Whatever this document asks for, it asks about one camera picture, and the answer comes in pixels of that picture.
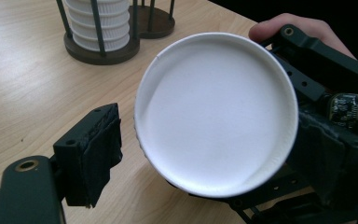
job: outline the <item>table surface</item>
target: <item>table surface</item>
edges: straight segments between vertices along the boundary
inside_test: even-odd
[[[169,11],[170,2],[156,7]],[[56,1],[0,0],[0,181],[12,162],[51,157],[53,144],[92,109],[118,103],[123,161],[95,208],[62,201],[67,223],[244,223],[227,204],[189,196],[156,172],[135,137],[133,104],[145,69],[171,43],[203,32],[246,37],[255,22],[207,0],[176,1],[173,17],[173,33],[141,39],[130,60],[93,65],[66,51]]]

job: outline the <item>white bowl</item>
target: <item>white bowl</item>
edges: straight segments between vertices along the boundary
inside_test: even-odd
[[[82,0],[66,0],[66,5],[74,10],[92,15],[91,1]],[[98,0],[98,11],[100,15],[112,15],[124,12],[129,9],[130,3],[128,0]]]
[[[72,22],[72,31],[79,36],[87,39],[98,40],[97,30],[92,26],[84,26]],[[128,34],[130,31],[130,25],[128,22],[121,24],[120,26],[113,28],[102,28],[103,40],[115,40]]]
[[[72,22],[77,22],[78,24],[95,26],[94,16],[93,14],[79,12],[77,10],[73,10],[68,7],[69,11],[69,19]],[[100,15],[101,26],[104,27],[115,27],[123,22],[129,21],[130,12],[128,10],[124,10],[124,12],[119,12],[116,14],[110,15]]]
[[[226,198],[259,187],[285,163],[296,94],[278,61],[250,39],[192,35],[148,66],[134,122],[141,149],[168,182]]]
[[[83,49],[91,51],[100,51],[98,40],[84,38],[74,33],[74,41]],[[124,48],[130,41],[130,35],[126,34],[119,39],[115,40],[104,40],[104,48],[106,52],[114,51]]]

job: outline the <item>stacked white cups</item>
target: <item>stacked white cups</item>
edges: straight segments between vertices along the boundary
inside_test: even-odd
[[[73,37],[83,49],[100,51],[90,0],[66,0]],[[97,0],[105,51],[125,47],[130,41],[128,0]]]

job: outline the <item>wooden table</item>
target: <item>wooden table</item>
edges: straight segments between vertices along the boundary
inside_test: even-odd
[[[168,11],[170,0],[156,2]],[[12,162],[53,155],[53,144],[93,108],[118,103],[124,154],[95,208],[67,206],[67,223],[243,223],[225,203],[169,185],[139,148],[133,104],[147,66],[176,40],[202,32],[247,36],[255,24],[207,0],[175,2],[171,35],[141,39],[139,52],[115,65],[71,57],[54,0],[0,0],[0,181]]]

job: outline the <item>human hand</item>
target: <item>human hand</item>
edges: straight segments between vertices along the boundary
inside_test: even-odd
[[[355,59],[325,21],[299,17],[290,13],[283,13],[269,21],[261,21],[254,25],[249,30],[249,38],[254,42],[260,43],[275,35],[285,24],[293,24],[306,35],[316,37],[330,48],[336,49]]]

